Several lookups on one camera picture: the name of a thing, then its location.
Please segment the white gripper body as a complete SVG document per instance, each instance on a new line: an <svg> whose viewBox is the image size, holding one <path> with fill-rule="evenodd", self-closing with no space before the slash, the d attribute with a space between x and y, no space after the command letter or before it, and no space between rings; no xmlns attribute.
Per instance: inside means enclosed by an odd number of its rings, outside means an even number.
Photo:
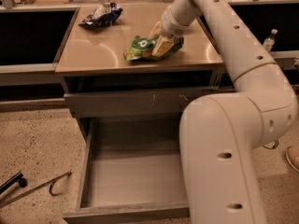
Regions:
<svg viewBox="0 0 299 224"><path fill-rule="evenodd" d="M161 34L165 36L183 37L190 23L179 9L169 6L161 17Z"/></svg>

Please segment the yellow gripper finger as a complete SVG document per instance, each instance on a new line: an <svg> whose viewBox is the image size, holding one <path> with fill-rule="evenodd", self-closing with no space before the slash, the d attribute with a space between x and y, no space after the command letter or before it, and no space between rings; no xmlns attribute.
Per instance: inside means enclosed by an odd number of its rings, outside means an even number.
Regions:
<svg viewBox="0 0 299 224"><path fill-rule="evenodd" d="M161 23L158 21L154 27L152 28L151 32L149 33L149 39L157 38L161 33Z"/></svg>
<svg viewBox="0 0 299 224"><path fill-rule="evenodd" d="M154 57L162 57L174 46L174 38L160 35L151 53Z"/></svg>

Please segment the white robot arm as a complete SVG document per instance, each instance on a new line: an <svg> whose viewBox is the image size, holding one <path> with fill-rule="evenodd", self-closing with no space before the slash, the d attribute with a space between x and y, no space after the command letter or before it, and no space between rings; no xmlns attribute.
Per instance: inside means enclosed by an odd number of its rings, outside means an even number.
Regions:
<svg viewBox="0 0 299 224"><path fill-rule="evenodd" d="M235 92L193 100L179 124L192 224L266 224L252 151L294 124L296 95L272 56L226 0L175 0L157 36L180 37L204 16Z"/></svg>

